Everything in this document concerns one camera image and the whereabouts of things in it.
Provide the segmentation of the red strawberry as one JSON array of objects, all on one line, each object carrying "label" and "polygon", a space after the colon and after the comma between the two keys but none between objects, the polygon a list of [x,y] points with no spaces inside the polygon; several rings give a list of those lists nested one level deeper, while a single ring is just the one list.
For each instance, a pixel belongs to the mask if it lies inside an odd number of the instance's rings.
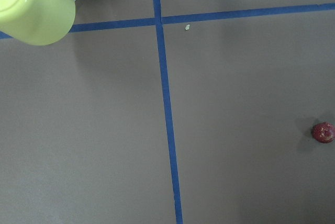
[{"label": "red strawberry", "polygon": [[311,134],[320,143],[331,143],[334,140],[334,125],[328,122],[316,124],[312,127]]}]

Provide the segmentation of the yellow plastic cup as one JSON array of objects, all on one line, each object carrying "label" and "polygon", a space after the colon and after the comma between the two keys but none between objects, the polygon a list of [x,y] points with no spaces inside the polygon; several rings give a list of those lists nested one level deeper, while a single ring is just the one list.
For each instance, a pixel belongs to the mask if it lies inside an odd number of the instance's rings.
[{"label": "yellow plastic cup", "polygon": [[74,0],[1,0],[1,32],[30,45],[61,40],[74,20]]}]

